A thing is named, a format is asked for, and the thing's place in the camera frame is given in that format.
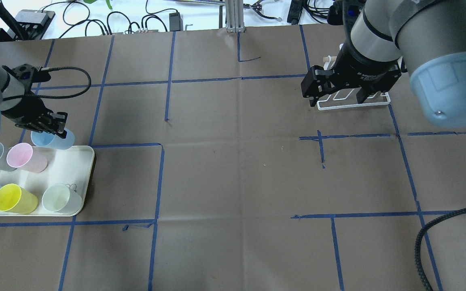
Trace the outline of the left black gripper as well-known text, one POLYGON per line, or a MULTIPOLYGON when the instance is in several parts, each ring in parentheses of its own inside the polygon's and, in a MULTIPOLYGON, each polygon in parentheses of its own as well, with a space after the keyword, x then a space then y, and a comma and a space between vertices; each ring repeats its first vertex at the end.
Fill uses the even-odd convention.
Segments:
POLYGON ((19 65, 13 69, 2 66, 8 74, 2 90, 1 113, 17 127, 54 135, 67 135, 66 112, 52 112, 40 97, 32 92, 33 83, 50 81, 47 68, 19 65))

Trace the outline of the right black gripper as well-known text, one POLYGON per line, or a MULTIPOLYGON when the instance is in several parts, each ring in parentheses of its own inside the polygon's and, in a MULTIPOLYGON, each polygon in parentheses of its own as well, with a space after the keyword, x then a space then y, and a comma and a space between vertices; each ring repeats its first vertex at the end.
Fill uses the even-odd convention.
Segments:
POLYGON ((326 94, 352 88, 360 88, 357 104, 363 104, 370 96, 389 91, 402 76, 398 62, 374 61, 360 54, 346 42, 340 48, 330 69, 310 67, 301 81, 303 98, 315 107, 326 94))

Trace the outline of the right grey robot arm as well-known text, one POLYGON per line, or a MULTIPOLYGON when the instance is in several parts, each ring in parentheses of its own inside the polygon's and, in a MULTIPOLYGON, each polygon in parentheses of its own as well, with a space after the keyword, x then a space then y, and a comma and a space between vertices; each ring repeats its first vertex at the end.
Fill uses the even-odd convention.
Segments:
POLYGON ((466 0, 336 0, 327 22, 346 40, 331 69, 314 65, 301 82, 310 106, 347 89, 362 104, 407 72, 430 123, 466 127, 466 0))

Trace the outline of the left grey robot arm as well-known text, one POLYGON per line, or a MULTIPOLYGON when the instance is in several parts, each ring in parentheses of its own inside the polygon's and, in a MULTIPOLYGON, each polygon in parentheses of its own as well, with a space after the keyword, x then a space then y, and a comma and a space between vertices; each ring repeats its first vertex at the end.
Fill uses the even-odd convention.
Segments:
POLYGON ((43 98, 31 91, 33 83, 51 79, 50 70, 28 64, 13 69, 0 66, 0 124, 6 117, 16 127, 66 138, 67 113, 46 108, 43 98))

